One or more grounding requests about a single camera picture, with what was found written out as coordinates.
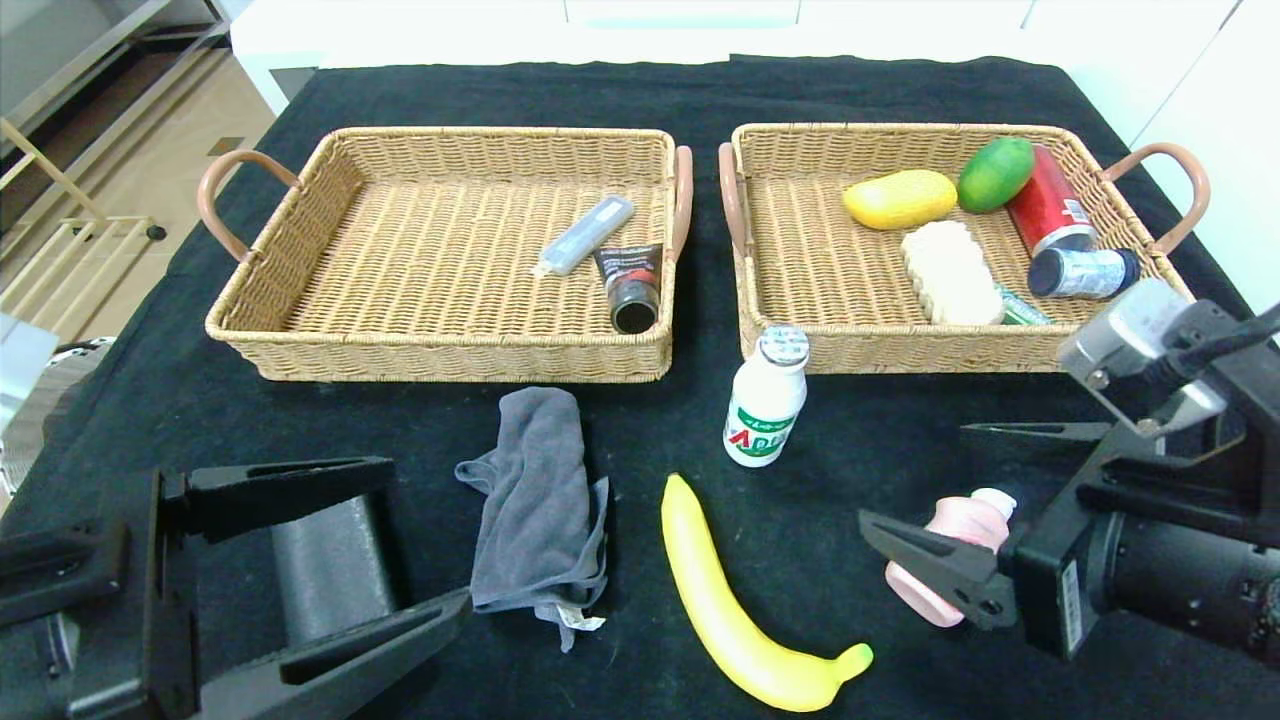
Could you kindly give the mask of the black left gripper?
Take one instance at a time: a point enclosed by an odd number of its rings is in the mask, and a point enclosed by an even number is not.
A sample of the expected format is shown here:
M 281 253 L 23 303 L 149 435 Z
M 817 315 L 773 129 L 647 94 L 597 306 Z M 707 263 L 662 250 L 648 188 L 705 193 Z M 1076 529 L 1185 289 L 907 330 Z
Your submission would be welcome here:
M 104 509 L 3 539 L 5 719 L 346 719 L 458 637 L 467 587 L 301 646 L 197 689 L 195 570 L 218 543 L 396 482 L 396 461 L 330 457 L 200 468 L 136 482 Z

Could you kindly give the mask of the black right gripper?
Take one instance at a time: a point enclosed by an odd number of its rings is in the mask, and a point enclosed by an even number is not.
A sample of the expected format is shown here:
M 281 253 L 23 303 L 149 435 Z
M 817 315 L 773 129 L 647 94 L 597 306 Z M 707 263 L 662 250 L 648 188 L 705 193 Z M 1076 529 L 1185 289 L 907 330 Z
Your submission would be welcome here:
M 1071 660 L 1103 615 L 1124 611 L 1277 666 L 1276 433 L 1251 428 L 1178 457 L 1106 421 L 960 430 L 1091 451 L 1012 539 L 1012 579 L 998 569 L 1010 534 L 1002 509 L 936 509 L 924 527 L 858 514 L 891 589 L 927 621 L 1005 629 L 1018 624 L 1018 600 L 1028 642 Z

